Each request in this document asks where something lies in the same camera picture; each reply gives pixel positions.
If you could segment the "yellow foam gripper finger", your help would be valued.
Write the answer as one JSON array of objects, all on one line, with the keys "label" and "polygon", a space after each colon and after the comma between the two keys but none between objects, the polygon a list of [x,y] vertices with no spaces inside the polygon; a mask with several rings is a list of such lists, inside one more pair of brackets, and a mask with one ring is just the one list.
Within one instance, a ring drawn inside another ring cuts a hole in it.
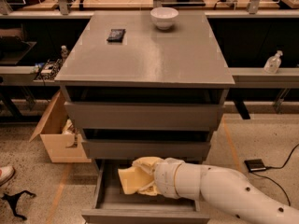
[{"label": "yellow foam gripper finger", "polygon": [[141,187],[138,191],[138,194],[148,195],[148,196],[157,196],[160,195],[161,192],[158,190],[157,185],[154,181],[150,182],[144,187]]},{"label": "yellow foam gripper finger", "polygon": [[148,175],[153,175],[156,165],[161,161],[159,157],[141,157],[133,161],[132,165],[141,168]]}]

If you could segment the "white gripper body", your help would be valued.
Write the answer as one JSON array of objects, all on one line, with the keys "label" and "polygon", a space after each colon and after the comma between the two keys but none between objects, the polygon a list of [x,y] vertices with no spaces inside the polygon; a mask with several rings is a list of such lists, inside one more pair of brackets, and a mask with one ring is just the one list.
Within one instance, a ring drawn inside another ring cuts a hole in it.
[{"label": "white gripper body", "polygon": [[183,160],[167,158],[158,161],[155,165],[154,183],[160,193],[166,198],[178,199],[175,186],[175,174]]}]

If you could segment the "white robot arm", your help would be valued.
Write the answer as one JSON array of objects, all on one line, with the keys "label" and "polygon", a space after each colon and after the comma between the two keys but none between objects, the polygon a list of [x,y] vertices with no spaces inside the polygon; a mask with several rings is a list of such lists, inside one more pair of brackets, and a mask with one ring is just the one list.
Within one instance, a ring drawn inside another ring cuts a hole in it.
[{"label": "white robot arm", "polygon": [[268,197],[237,170],[155,157],[137,159],[133,166],[151,176],[164,197],[203,198],[250,224],[299,224],[299,210]]}]

